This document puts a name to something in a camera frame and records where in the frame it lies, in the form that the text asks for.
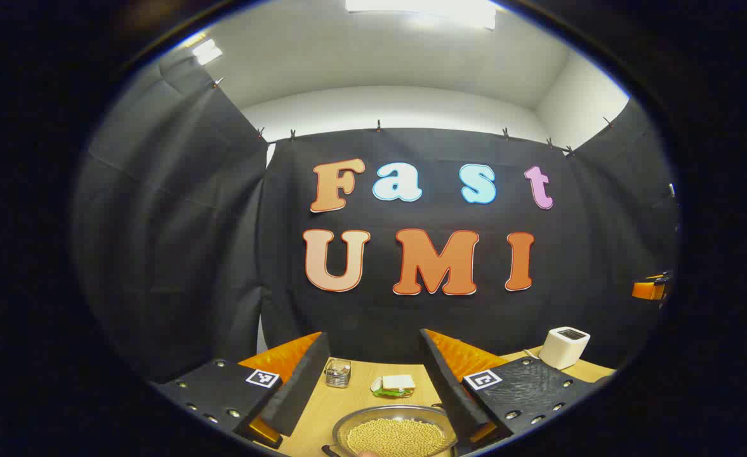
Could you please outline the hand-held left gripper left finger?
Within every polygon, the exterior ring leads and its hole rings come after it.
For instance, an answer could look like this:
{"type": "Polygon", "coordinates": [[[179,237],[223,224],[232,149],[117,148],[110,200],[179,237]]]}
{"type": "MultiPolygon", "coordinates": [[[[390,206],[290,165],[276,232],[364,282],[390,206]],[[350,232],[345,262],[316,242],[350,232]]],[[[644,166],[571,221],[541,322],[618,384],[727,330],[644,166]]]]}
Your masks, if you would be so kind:
{"type": "Polygon", "coordinates": [[[279,449],[294,433],[330,356],[316,332],[243,361],[216,358],[153,387],[231,439],[279,449]]]}

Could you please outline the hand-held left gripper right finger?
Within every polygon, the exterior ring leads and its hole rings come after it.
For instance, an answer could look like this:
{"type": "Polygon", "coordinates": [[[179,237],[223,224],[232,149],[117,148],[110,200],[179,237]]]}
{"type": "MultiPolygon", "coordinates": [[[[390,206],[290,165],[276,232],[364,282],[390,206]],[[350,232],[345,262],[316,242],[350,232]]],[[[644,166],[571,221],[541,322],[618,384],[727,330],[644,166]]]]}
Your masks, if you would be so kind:
{"type": "Polygon", "coordinates": [[[419,331],[419,342],[460,448],[517,439],[562,416],[612,376],[583,361],[565,370],[531,355],[507,361],[430,329],[419,331]]]}

